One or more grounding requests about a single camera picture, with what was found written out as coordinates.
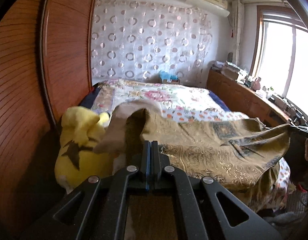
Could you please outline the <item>brown gold patterned garment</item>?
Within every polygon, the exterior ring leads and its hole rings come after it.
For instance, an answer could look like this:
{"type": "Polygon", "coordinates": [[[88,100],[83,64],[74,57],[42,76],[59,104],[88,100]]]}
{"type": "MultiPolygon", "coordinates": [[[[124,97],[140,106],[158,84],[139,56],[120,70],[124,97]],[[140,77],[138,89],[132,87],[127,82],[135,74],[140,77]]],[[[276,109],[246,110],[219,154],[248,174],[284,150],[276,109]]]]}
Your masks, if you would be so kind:
{"type": "Polygon", "coordinates": [[[165,116],[157,102],[134,100],[115,107],[94,152],[130,158],[145,141],[157,141],[171,165],[193,178],[214,178],[253,211],[284,204],[291,174],[287,124],[268,128],[259,119],[207,116],[183,122],[165,116]]]}

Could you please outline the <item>yellow plush toy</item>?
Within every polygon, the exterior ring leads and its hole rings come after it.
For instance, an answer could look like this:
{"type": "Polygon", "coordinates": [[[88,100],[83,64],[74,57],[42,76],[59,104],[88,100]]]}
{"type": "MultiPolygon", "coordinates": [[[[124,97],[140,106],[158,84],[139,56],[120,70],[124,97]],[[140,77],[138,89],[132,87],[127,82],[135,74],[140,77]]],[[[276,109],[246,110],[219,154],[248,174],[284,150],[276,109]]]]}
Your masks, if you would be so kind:
{"type": "Polygon", "coordinates": [[[113,173],[115,154],[96,154],[93,149],[105,135],[106,112],[97,114],[82,107],[69,107],[61,118],[60,150],[55,163],[57,183],[70,194],[90,176],[100,179],[113,173]]]}

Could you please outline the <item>pink figurine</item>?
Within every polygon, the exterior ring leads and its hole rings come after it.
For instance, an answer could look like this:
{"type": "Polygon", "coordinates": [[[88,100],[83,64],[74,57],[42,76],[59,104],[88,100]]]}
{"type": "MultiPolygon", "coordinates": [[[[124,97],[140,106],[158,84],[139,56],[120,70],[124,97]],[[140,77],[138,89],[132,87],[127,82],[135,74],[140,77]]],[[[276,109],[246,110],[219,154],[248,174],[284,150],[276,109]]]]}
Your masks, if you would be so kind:
{"type": "Polygon", "coordinates": [[[261,89],[261,78],[260,77],[255,77],[253,80],[252,80],[252,83],[251,83],[251,89],[253,91],[257,91],[257,90],[260,90],[261,89]]]}

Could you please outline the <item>wooden low cabinet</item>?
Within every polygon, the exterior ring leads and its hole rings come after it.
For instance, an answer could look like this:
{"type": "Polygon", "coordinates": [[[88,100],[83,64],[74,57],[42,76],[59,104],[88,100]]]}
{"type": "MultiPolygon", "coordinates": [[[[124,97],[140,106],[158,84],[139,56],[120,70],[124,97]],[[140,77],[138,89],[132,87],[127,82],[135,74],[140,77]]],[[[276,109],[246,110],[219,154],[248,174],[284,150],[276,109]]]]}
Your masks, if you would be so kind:
{"type": "Polygon", "coordinates": [[[216,94],[231,111],[259,118],[268,127],[289,122],[290,117],[269,100],[214,70],[209,71],[207,89],[216,94]]]}

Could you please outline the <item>navy blue blanket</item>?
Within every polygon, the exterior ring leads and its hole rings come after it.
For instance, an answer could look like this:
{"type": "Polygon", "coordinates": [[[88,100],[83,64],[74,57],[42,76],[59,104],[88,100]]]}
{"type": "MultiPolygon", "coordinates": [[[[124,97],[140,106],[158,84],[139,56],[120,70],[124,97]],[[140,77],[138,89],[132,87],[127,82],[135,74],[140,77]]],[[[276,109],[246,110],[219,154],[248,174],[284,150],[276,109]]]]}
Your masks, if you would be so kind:
{"type": "Polygon", "coordinates": [[[214,102],[219,105],[225,112],[230,112],[230,109],[227,105],[211,90],[209,91],[209,96],[214,100],[214,102]]]}

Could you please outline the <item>stack of papers and boxes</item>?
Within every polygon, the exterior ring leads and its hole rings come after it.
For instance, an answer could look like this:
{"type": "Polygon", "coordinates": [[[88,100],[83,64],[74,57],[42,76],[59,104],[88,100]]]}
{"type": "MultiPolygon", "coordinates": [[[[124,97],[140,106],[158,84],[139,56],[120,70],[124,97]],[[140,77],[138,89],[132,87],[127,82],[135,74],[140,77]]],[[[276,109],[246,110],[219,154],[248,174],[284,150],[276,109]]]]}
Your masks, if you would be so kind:
{"type": "Polygon", "coordinates": [[[234,81],[242,81],[248,76],[245,70],[228,61],[212,61],[211,69],[234,81]]]}

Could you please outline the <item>orange print white sheet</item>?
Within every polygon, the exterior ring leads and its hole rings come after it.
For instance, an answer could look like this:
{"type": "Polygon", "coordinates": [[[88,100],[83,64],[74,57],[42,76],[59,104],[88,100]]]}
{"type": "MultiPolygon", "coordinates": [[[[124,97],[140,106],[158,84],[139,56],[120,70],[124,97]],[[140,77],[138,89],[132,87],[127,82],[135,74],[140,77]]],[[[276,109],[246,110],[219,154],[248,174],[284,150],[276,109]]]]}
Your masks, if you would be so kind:
{"type": "MultiPolygon", "coordinates": [[[[162,116],[174,120],[177,123],[192,123],[194,121],[236,121],[249,117],[241,112],[225,112],[217,109],[207,109],[205,111],[189,111],[178,107],[177,109],[163,109],[162,116]]],[[[270,198],[265,207],[279,205],[289,191],[290,167],[284,158],[279,160],[279,174],[272,189],[275,194],[270,198]]]]}

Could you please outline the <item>floral bed blanket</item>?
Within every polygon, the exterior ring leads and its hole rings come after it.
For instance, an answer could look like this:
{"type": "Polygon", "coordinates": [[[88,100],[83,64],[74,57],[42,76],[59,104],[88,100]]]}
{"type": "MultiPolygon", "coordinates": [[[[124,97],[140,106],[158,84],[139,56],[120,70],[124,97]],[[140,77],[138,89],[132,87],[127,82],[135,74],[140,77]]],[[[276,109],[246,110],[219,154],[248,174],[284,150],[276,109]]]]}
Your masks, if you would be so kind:
{"type": "Polygon", "coordinates": [[[100,89],[91,110],[114,111],[119,104],[134,100],[150,100],[162,109],[204,111],[217,108],[210,92],[204,88],[163,83],[143,83],[125,79],[110,79],[98,84],[100,89]]]}

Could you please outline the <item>beige window drape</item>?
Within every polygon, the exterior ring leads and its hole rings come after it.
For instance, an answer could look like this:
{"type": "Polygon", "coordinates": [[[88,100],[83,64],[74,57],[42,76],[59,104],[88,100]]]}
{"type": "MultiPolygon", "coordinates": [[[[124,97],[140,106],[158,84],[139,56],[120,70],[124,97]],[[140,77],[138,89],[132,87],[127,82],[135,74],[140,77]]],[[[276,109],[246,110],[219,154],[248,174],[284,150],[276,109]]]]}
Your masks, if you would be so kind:
{"type": "Polygon", "coordinates": [[[232,1],[233,18],[233,63],[240,64],[240,48],[244,27],[245,7],[240,0],[232,1]]]}

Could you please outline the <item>blue bag on box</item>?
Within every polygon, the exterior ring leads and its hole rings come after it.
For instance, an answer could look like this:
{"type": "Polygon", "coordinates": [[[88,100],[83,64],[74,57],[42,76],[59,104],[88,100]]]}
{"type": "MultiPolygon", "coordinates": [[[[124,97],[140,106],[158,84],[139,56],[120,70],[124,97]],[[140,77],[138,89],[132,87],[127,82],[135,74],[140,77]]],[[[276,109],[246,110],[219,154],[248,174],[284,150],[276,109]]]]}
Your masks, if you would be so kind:
{"type": "Polygon", "coordinates": [[[171,75],[165,71],[160,71],[158,73],[160,83],[169,83],[173,85],[179,85],[180,80],[177,75],[171,75]]]}

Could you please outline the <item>circle patterned sheer curtain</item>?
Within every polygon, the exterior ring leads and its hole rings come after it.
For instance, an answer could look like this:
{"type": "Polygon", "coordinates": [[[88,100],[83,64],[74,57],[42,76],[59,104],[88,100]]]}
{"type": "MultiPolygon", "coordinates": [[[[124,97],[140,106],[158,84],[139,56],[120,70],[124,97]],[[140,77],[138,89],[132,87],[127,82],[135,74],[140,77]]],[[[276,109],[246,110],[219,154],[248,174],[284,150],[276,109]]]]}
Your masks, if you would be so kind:
{"type": "Polygon", "coordinates": [[[94,83],[148,82],[161,72],[198,85],[212,41],[209,15],[198,8],[129,0],[96,0],[91,32],[94,83]]]}

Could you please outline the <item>wooden wardrobe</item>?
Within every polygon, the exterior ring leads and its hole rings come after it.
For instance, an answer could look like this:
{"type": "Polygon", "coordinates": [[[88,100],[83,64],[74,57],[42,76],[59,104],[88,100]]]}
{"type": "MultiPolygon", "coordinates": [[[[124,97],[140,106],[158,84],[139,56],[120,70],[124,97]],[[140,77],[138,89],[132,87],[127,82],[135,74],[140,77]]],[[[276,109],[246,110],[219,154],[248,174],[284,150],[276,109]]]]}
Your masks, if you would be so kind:
{"type": "Polygon", "coordinates": [[[95,0],[17,0],[0,21],[0,230],[54,204],[57,124],[92,89],[95,0]]]}

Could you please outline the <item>window with wooden frame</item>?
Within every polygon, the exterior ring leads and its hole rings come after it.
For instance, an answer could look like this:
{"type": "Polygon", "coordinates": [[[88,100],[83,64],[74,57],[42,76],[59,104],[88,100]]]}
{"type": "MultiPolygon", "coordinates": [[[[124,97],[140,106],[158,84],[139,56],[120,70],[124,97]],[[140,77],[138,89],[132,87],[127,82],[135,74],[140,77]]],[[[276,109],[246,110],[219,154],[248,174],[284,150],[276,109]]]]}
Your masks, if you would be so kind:
{"type": "Polygon", "coordinates": [[[257,40],[251,67],[268,96],[308,116],[308,29],[293,9],[257,6],[257,40]]]}

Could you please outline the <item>wall air conditioner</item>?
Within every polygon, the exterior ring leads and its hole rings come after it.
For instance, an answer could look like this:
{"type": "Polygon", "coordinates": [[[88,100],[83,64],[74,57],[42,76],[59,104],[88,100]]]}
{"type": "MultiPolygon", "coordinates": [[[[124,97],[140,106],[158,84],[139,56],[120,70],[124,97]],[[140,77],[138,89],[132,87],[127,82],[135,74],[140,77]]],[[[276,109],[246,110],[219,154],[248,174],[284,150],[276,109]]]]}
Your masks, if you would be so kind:
{"type": "Polygon", "coordinates": [[[186,0],[186,3],[221,17],[230,15],[226,0],[186,0]]]}

